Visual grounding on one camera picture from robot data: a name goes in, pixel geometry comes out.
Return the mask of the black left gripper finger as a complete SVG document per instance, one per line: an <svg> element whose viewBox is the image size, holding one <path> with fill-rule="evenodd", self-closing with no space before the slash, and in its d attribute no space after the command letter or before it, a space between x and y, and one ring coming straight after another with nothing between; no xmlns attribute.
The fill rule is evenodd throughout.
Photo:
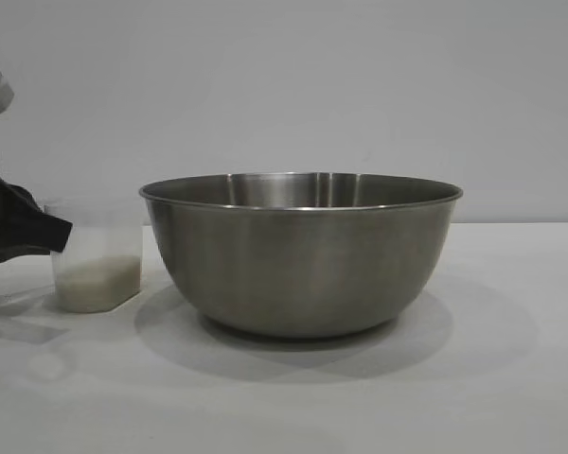
<svg viewBox="0 0 568 454"><path fill-rule="evenodd" d="M22 186L0 177L0 263L64 250L73 224L45 213Z"/></svg>

